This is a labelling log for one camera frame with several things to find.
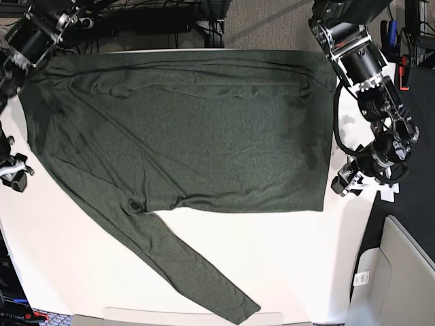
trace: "white paper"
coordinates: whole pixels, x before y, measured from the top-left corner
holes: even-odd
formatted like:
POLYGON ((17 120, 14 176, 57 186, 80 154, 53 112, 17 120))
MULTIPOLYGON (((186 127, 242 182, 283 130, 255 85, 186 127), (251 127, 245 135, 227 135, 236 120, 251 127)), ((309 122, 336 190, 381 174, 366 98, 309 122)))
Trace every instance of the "white paper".
POLYGON ((370 281, 370 272, 358 273, 353 279, 353 286, 360 287, 361 285, 366 285, 370 281))

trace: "table surface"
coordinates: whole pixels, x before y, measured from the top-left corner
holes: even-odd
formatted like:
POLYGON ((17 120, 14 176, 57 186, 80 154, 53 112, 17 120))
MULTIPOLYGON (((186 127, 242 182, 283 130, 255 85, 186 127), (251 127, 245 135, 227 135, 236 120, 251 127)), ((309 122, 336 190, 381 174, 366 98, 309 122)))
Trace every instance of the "table surface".
MULTIPOLYGON (((387 69, 394 74, 393 65, 387 69)), ((342 92, 340 104, 345 143, 356 148, 371 142, 370 125, 355 100, 342 92)), ((0 120, 6 135, 15 137, 13 153, 28 156, 35 170, 23 194, 0 187, 1 229, 32 307, 100 318, 107 307, 208 313, 103 231, 54 182, 27 145, 17 98, 0 120)), ((341 198, 330 189, 345 161, 333 142, 322 213, 176 209, 158 214, 261 305, 260 312, 280 312, 284 323, 343 322, 355 257, 375 199, 372 190, 341 198)))

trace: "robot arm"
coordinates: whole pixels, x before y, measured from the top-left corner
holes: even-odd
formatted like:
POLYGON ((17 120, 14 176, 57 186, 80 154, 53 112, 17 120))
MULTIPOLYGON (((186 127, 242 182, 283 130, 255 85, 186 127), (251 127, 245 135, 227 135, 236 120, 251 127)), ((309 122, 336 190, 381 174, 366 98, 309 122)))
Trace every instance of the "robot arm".
MULTIPOLYGON (((0 113, 9 98, 19 94, 26 76, 62 41, 65 33, 92 8, 101 10, 116 0, 33 0, 24 18, 5 36, 9 48, 0 51, 0 113)), ((14 139, 6 137, 0 124, 0 179, 17 192, 27 186, 27 157, 11 156, 14 139)))
POLYGON ((342 196, 349 192, 359 195, 365 177, 375 178, 379 189, 399 182, 408 173, 406 161, 419 139, 419 129, 393 82, 383 74, 387 63, 365 27, 390 2, 316 0, 309 21, 311 31, 340 79, 334 100, 334 135, 349 160, 335 178, 332 189, 342 196), (371 123, 375 135, 371 144, 356 151, 340 140, 338 100, 343 87, 355 92, 361 114, 371 123))

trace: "dark green shirt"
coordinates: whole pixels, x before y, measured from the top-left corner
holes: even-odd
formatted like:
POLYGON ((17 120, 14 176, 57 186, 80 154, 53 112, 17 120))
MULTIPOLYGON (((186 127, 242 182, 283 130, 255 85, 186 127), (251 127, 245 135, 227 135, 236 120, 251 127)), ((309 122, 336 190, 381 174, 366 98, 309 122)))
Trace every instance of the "dark green shirt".
POLYGON ((79 206, 238 324, 260 307, 152 212, 321 211, 335 81, 308 52, 100 54, 54 58, 20 99, 33 152, 79 206))

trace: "red object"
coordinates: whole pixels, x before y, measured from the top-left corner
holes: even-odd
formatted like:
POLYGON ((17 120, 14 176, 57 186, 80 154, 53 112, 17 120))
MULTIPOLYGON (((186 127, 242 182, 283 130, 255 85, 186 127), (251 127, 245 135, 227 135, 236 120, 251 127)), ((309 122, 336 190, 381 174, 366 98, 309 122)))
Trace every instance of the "red object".
POLYGON ((400 90, 409 90, 409 87, 403 86, 403 76, 405 75, 405 67, 399 67, 399 78, 400 78, 400 90))
POLYGON ((38 311, 34 311, 33 314, 34 314, 36 317, 44 317, 44 318, 46 319, 46 321, 49 320, 47 314, 42 314, 42 313, 40 313, 40 312, 38 312, 38 311))

